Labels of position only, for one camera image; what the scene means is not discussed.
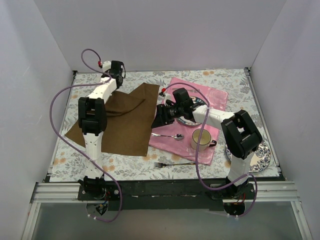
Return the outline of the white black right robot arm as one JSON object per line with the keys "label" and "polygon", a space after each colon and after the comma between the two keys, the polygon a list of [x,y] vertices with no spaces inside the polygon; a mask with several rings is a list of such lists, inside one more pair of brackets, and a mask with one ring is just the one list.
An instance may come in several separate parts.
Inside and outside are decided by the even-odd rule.
{"label": "white black right robot arm", "polygon": [[165,103],[156,107],[151,127],[159,128],[173,124],[175,119],[184,117],[203,126],[209,125],[223,132],[226,145],[231,152],[231,166],[225,179],[225,185],[204,187],[217,191],[220,196],[237,199],[248,185],[250,164],[255,151],[263,141],[262,135],[245,110],[225,112],[210,108],[209,103],[194,102],[185,88],[173,92],[174,101],[163,90],[159,93]]}

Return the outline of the brown cloth napkin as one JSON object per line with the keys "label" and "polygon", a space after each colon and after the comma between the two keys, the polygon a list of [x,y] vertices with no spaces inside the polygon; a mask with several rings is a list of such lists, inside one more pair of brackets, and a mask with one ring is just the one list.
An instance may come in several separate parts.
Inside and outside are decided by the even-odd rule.
{"label": "brown cloth napkin", "polygon": [[105,103],[107,126],[102,136],[103,153],[147,155],[158,90],[158,85],[142,83],[130,93],[112,93]]}

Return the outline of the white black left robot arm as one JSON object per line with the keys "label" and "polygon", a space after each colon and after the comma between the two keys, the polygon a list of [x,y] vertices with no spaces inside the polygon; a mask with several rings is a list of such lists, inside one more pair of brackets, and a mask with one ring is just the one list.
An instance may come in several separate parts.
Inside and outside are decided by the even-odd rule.
{"label": "white black left robot arm", "polygon": [[122,86],[126,77],[125,65],[121,61],[105,61],[102,69],[104,74],[99,85],[88,96],[78,100],[78,126],[89,160],[80,184],[83,191],[95,200],[101,200],[107,194],[102,171],[102,138],[107,128],[105,104],[112,93]]}

